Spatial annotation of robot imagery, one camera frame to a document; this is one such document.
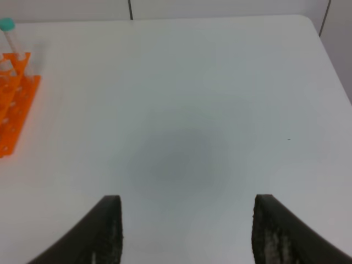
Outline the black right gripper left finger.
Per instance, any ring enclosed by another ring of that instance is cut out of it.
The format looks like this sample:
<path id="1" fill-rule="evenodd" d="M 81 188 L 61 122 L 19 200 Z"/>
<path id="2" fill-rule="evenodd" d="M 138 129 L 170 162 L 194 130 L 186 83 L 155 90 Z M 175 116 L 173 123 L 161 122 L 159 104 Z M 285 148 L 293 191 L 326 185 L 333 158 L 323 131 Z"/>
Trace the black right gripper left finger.
<path id="1" fill-rule="evenodd" d="M 109 195 L 30 263 L 121 263 L 122 252 L 122 202 Z"/>

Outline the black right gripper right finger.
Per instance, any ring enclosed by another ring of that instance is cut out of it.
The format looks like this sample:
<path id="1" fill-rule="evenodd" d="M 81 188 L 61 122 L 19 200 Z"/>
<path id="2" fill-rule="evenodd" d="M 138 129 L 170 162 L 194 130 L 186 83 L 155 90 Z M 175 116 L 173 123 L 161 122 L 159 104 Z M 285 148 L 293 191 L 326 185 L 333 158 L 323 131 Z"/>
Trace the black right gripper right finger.
<path id="1" fill-rule="evenodd" d="M 251 246 L 255 263 L 351 263 L 273 195 L 255 197 Z"/>

